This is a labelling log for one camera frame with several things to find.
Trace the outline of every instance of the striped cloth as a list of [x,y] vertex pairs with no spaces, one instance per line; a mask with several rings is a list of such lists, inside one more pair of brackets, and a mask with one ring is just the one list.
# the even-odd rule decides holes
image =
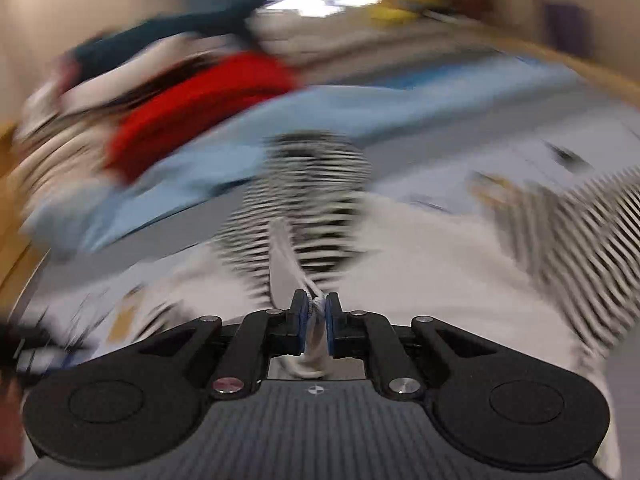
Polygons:
[[362,154],[332,134],[297,132],[271,142],[263,173],[214,238],[223,261],[255,284],[252,298],[271,303],[269,224],[276,218],[287,219],[306,276],[322,290],[330,285],[354,255],[358,192],[369,175]]
[[491,201],[502,242],[583,343],[606,358],[640,317],[640,170],[565,194],[509,189]]

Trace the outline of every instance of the metal screw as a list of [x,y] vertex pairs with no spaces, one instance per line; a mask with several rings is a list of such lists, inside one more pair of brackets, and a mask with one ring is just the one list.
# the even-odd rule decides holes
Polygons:
[[420,383],[411,377],[398,377],[389,383],[389,389],[396,394],[414,394],[420,389]]
[[244,388],[244,383],[237,377],[220,377],[211,386],[219,394],[234,394]]

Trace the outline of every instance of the ribbed gray surface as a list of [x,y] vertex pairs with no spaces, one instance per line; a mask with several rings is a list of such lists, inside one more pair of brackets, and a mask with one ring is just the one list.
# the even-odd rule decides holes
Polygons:
[[27,480],[598,480],[587,465],[524,474],[474,462],[447,444],[420,406],[384,399],[369,381],[263,381],[219,402],[181,446],[148,463],[83,471],[46,458]]

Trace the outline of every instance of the light blue cloth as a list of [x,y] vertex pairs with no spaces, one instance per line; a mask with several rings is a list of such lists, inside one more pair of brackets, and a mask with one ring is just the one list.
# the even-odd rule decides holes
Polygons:
[[254,176],[264,160],[265,143],[279,134],[324,130],[362,144],[434,118],[455,118],[500,99],[579,80],[561,65],[501,56],[461,66],[411,90],[312,87],[225,121],[155,164],[128,188],[94,187],[42,203],[24,229],[56,253],[96,251]]

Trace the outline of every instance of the dark teal cloth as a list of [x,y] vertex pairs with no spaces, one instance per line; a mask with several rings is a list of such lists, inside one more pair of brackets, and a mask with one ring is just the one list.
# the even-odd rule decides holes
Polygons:
[[182,32],[196,32],[205,37],[235,34],[246,46],[256,48],[258,42],[247,28],[245,20],[267,1],[232,0],[224,10],[151,18],[129,30],[85,42],[72,50],[74,59],[80,65],[76,84],[119,67],[154,41]]

